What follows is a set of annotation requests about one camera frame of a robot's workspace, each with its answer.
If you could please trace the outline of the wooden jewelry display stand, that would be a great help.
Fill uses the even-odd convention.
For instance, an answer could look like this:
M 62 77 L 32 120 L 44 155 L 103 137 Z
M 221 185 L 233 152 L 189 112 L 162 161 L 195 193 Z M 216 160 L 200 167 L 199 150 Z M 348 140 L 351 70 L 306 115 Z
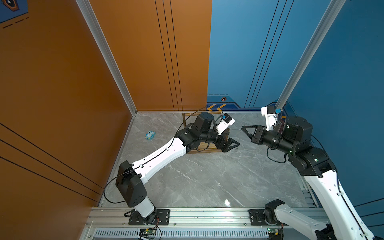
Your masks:
M 187 148 L 187 153 L 190 151 L 203 152 L 210 145 L 215 146 L 217 140 L 216 121 L 214 115 L 208 112 L 201 112 L 196 116 L 196 119 L 191 123 L 183 122 L 184 127 L 176 134 L 180 138 L 183 145 Z

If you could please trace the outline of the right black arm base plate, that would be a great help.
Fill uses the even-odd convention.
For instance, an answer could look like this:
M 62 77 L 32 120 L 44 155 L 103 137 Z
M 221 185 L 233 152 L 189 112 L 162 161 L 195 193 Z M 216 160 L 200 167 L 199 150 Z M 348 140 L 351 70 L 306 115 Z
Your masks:
M 251 209 L 248 210 L 252 226 L 277 227 L 288 226 L 277 219 L 277 215 L 272 210 Z

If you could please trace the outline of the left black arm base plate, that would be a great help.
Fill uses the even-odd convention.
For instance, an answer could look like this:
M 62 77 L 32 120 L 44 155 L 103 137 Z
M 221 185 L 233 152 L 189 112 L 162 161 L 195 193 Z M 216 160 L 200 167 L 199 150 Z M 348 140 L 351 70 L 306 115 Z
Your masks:
M 167 226 L 170 220 L 170 209 L 155 209 L 149 216 L 143 218 L 137 210 L 129 215 L 129 225 L 144 226 L 157 225 Z

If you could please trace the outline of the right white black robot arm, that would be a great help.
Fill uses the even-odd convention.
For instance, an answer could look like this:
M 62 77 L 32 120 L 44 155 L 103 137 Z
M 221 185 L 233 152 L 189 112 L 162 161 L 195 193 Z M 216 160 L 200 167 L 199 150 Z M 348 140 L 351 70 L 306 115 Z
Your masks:
M 288 225 L 310 240 L 374 240 L 345 193 L 337 168 L 327 152 L 311 145 L 313 126 L 302 117 L 288 117 L 281 133 L 267 127 L 243 126 L 242 131 L 257 145 L 281 151 L 318 197 L 329 223 L 316 221 L 293 210 L 285 202 L 274 200 L 265 205 L 269 225 Z

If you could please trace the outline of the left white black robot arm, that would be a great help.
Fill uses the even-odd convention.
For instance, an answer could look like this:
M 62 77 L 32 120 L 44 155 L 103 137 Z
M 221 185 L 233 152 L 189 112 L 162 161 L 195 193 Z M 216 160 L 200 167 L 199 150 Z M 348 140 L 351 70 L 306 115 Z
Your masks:
M 229 136 L 229 127 L 234 123 L 235 119 L 227 113 L 216 119 L 212 114 L 202 112 L 193 123 L 181 124 L 174 137 L 152 154 L 133 163 L 121 163 L 117 176 L 107 184 L 115 183 L 123 202 L 138 213 L 145 224 L 156 223 L 158 209 L 148 197 L 145 184 L 173 160 L 197 150 L 201 143 L 214 145 L 223 153 L 237 148 L 239 142 Z

